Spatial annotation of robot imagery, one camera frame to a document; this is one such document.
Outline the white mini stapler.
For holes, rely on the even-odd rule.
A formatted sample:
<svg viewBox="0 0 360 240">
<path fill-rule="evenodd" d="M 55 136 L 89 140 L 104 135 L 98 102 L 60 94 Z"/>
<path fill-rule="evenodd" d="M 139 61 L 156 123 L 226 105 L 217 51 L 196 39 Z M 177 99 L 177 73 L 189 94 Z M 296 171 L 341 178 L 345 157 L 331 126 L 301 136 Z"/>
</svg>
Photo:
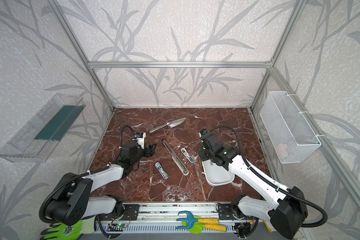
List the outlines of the white mini stapler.
<svg viewBox="0 0 360 240">
<path fill-rule="evenodd" d="M 185 148 L 181 148 L 181 152 L 190 161 L 190 163 L 195 163 L 196 160 L 188 153 Z"/>
</svg>

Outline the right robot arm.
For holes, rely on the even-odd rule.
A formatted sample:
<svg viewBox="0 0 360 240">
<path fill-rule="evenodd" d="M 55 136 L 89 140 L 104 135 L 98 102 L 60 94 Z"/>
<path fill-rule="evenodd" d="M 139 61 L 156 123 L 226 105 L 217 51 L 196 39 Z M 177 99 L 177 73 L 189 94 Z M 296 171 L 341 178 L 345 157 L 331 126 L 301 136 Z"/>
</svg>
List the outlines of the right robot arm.
<svg viewBox="0 0 360 240">
<path fill-rule="evenodd" d="M 199 133 L 202 142 L 199 154 L 202 161 L 210 160 L 236 175 L 263 197 L 262 200 L 249 196 L 236 198 L 232 209 L 239 218 L 252 216 L 269 222 L 280 235 L 289 240 L 295 237 L 300 228 L 316 228 L 328 221 L 326 211 L 306 200 L 299 188 L 288 188 L 250 163 L 237 132 L 232 127 L 227 128 L 236 137 L 237 149 L 224 146 L 213 131 L 202 129 Z"/>
</svg>

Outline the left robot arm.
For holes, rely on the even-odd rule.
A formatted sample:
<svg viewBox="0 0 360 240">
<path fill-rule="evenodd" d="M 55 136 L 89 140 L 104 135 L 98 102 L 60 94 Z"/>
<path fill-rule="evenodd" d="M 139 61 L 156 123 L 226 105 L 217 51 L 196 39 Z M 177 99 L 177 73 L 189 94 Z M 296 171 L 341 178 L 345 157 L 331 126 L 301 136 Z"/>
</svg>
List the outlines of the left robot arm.
<svg viewBox="0 0 360 240">
<path fill-rule="evenodd" d="M 41 204 L 39 218 L 47 224 L 73 226 L 80 220 L 96 215 L 112 214 L 118 199 L 109 196 L 92 197 L 95 190 L 125 179 L 142 158 L 155 154 L 157 145 L 145 144 L 145 133 L 133 133 L 134 138 L 120 143 L 120 151 L 106 167 L 83 174 L 65 174 Z"/>
</svg>

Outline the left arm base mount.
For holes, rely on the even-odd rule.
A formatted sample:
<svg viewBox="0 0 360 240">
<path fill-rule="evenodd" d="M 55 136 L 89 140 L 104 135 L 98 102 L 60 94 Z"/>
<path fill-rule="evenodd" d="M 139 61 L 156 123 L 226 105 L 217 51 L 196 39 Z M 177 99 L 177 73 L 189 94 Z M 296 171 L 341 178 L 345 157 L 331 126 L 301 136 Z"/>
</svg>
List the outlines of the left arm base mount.
<svg viewBox="0 0 360 240">
<path fill-rule="evenodd" d="M 139 215 L 140 205 L 127 204 L 116 207 L 116 221 L 136 221 Z"/>
</svg>

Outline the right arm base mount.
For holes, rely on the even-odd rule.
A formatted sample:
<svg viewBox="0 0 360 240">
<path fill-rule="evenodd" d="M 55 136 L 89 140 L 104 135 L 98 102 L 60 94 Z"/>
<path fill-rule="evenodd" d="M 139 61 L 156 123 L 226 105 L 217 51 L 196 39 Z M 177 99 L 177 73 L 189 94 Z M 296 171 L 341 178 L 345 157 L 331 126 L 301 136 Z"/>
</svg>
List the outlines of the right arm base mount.
<svg viewBox="0 0 360 240">
<path fill-rule="evenodd" d="M 216 210 L 219 215 L 219 220 L 239 220 L 241 214 L 238 213 L 238 208 L 231 204 L 216 204 Z"/>
</svg>

